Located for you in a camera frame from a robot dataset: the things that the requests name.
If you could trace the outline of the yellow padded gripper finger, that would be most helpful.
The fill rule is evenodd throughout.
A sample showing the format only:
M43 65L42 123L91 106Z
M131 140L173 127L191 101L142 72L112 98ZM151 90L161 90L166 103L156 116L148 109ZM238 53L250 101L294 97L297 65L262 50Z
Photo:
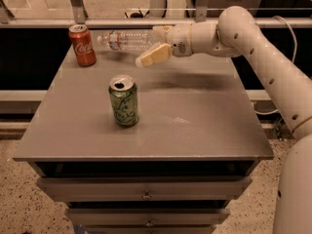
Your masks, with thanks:
M147 67L156 63L167 61L173 54L172 47L167 43L156 43L146 52L136 58L137 67Z
M172 25L155 25L152 27L152 29L160 36L166 36L172 28Z

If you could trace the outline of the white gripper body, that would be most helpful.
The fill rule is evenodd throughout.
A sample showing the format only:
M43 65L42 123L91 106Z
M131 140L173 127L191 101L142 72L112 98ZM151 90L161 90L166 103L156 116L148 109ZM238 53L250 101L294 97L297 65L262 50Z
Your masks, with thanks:
M193 54L191 47L191 25L177 24L167 32L167 43L172 46L173 55L177 58Z

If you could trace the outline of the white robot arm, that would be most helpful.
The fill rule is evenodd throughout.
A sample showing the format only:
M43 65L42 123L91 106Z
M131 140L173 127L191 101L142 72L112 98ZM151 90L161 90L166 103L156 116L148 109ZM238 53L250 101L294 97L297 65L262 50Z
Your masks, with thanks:
M239 6L225 9L217 23L153 29L161 41L136 59L138 67L199 53L238 55L248 61L296 138L280 174L273 234L312 234L312 80L267 40L251 13Z

